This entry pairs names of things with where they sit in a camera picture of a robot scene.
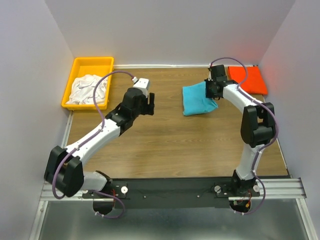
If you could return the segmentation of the cyan blue t-shirt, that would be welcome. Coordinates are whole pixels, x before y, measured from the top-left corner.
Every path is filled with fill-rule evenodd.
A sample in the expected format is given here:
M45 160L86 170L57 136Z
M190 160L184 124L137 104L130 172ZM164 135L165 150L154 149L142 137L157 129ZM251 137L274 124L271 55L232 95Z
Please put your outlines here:
M218 108L217 103L206 98L206 83L200 82L182 87L183 115L192 116L210 113Z

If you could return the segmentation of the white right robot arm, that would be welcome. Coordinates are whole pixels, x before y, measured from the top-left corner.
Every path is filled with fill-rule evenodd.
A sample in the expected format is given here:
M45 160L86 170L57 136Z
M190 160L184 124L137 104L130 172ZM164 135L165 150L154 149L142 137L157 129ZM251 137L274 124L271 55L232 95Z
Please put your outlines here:
M257 177L257 167L265 148L278 137L274 106L263 103L246 93L234 80L224 76L205 79L205 97L225 99L232 103L241 113L241 139L244 142L240 163L234 170L230 191L241 196L253 189Z

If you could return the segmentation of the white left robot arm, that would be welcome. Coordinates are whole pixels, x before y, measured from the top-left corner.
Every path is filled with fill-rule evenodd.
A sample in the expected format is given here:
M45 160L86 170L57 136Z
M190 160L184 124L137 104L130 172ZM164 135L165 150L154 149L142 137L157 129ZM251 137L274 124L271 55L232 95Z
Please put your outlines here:
M136 88L129 88L114 110L102 117L102 122L77 142L65 148L54 147L48 158L44 180L64 197L72 197L81 190L94 191L104 198L110 194L110 178L102 172L85 172L84 165L101 148L121 136L133 126L140 115L154 114L155 94L148 96Z

